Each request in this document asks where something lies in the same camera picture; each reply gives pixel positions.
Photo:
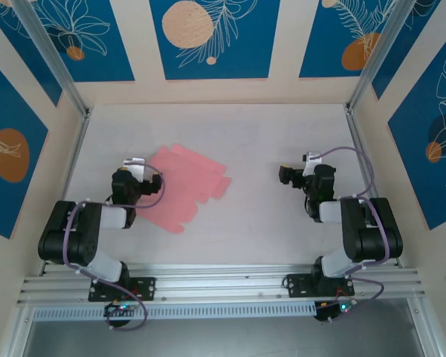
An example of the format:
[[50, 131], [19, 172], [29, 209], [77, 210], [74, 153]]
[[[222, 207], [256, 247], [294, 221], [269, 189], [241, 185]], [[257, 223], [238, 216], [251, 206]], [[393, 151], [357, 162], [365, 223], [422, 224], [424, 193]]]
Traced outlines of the pink paper box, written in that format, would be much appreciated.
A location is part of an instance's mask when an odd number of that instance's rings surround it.
[[163, 174], [165, 193], [156, 206], [138, 209], [137, 215], [171, 234], [183, 233], [198, 205], [220, 199], [231, 183], [225, 165], [180, 144], [160, 147], [150, 164]]

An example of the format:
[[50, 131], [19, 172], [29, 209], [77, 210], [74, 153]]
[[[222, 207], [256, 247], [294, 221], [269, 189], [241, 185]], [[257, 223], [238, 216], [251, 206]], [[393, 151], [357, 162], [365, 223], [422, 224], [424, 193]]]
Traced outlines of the blue panel with peach circle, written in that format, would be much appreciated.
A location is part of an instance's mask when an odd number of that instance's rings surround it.
[[280, 0], [149, 0], [166, 80], [268, 77]]

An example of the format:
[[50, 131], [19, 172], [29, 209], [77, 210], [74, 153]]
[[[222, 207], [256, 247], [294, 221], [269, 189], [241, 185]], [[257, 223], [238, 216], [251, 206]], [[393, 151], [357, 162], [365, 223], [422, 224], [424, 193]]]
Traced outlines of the grey metal sheet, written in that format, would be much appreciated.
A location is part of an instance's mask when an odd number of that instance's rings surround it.
[[102, 322], [38, 322], [24, 357], [424, 357], [409, 324], [365, 327], [309, 318], [152, 321], [134, 332]]

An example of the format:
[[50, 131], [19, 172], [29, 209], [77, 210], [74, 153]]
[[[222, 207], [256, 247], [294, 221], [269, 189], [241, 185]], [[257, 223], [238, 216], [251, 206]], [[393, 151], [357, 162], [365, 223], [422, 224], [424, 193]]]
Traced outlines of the aluminium side profile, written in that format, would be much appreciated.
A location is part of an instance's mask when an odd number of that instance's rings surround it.
[[33, 324], [35, 308], [18, 306], [12, 309], [0, 344], [0, 357], [23, 357]]
[[436, 343], [435, 335], [428, 320], [422, 299], [410, 297], [407, 303], [416, 328], [417, 336], [423, 351], [424, 357], [442, 357]]

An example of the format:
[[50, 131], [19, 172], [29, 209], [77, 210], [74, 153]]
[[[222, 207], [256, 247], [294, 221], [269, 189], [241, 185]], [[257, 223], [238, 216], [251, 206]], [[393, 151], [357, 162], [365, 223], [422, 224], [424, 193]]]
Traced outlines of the aluminium table edge rail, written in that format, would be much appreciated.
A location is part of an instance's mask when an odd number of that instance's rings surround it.
[[[65, 166], [65, 175], [64, 175], [64, 184], [63, 188], [61, 190], [61, 193], [59, 194], [59, 200], [64, 201], [66, 198], [66, 195], [69, 190], [69, 186], [71, 183], [72, 175], [74, 174], [74, 169], [76, 166], [77, 159], [79, 158], [79, 154], [83, 145], [83, 141], [85, 138], [85, 134], [89, 125], [90, 121], [90, 115], [91, 110], [88, 110], [87, 113], [81, 118], [79, 130], [77, 131], [77, 136], [74, 139], [73, 145], [71, 147], [71, 156], [68, 160], [68, 163]], [[39, 238], [38, 246], [37, 248], [42, 248], [44, 245], [43, 242], [46, 240], [45, 236], [50, 231], [53, 230], [54, 223], [50, 223], [50, 220], [52, 220], [51, 216], [54, 213], [54, 208], [51, 210], [51, 214], [48, 218], [47, 223], [45, 224], [45, 228], [42, 232], [41, 237]]]
[[352, 261], [365, 266], [380, 265], [400, 257], [403, 241], [389, 201], [378, 195], [375, 169], [356, 120], [348, 109], [345, 114], [366, 187], [354, 198], [341, 202], [343, 246]]

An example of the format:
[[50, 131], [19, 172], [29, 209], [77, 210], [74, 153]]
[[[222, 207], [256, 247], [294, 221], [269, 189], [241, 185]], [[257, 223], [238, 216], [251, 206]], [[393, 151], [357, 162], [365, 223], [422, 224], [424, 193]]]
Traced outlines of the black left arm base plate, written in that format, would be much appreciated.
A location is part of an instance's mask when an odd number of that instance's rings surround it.
[[[155, 295], [156, 279], [154, 277], [130, 277], [126, 283], [126, 290], [130, 291], [142, 301], [153, 301]], [[107, 302], [131, 300], [128, 293], [110, 287], [103, 283], [91, 283], [88, 301]]]

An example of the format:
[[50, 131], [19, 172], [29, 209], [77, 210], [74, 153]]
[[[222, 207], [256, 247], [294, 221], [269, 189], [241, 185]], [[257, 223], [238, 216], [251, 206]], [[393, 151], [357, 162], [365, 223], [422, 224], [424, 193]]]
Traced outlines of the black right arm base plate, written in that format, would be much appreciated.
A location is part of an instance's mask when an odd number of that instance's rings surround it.
[[288, 274], [282, 281], [290, 298], [336, 298], [354, 296], [351, 280], [345, 278], [313, 277], [311, 274]]

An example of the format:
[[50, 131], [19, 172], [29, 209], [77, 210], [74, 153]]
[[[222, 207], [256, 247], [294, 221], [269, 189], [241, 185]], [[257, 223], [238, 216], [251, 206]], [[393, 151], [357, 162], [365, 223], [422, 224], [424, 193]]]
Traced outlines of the blue floral wall panel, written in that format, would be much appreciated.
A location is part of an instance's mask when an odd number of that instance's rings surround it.
[[0, 236], [19, 218], [48, 128], [0, 71]]
[[372, 88], [376, 99], [379, 100], [395, 73], [406, 58], [410, 49], [423, 31], [441, 0], [416, 0], [400, 29], [395, 41], [388, 51], [381, 67], [372, 80]]
[[301, 78], [356, 77], [398, 0], [320, 0]]
[[62, 88], [34, 45], [9, 0], [0, 0], [0, 28], [51, 102], [58, 106]]
[[446, 222], [446, 44], [390, 118], [427, 226]]
[[75, 82], [135, 80], [110, 0], [36, 0], [32, 7]]

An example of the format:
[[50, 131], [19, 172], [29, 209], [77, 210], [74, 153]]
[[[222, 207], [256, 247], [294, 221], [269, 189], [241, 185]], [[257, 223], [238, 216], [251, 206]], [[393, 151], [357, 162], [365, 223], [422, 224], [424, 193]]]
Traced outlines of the aluminium mounting rail frame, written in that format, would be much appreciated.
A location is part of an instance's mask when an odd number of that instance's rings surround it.
[[[306, 274], [308, 265], [199, 265], [129, 264], [133, 277], [156, 279], [155, 303], [246, 303], [287, 301], [282, 280], [288, 274]], [[383, 298], [425, 295], [414, 268], [393, 260], [360, 270], [354, 275], [355, 297], [367, 299], [383, 283]], [[17, 300], [20, 306], [84, 305], [91, 281], [66, 266], [46, 264], [42, 275], [26, 277]]]

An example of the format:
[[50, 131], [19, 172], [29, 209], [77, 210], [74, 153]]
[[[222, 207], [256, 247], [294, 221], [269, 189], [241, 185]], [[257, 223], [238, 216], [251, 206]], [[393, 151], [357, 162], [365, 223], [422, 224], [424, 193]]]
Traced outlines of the aluminium corner post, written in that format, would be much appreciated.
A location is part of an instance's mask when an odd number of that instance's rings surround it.
[[89, 109], [32, 5], [28, 0], [10, 0], [10, 3], [69, 102], [80, 117], [86, 120]]
[[415, 2], [416, 0], [389, 0], [387, 2], [393, 6], [393, 12], [387, 17], [387, 22], [381, 31], [375, 49], [369, 55], [369, 59], [361, 72], [355, 91], [347, 103], [349, 112], [353, 113], [358, 108], [366, 91], [373, 91], [372, 80], [381, 67], [381, 63], [384, 61], [400, 29], [403, 27]]

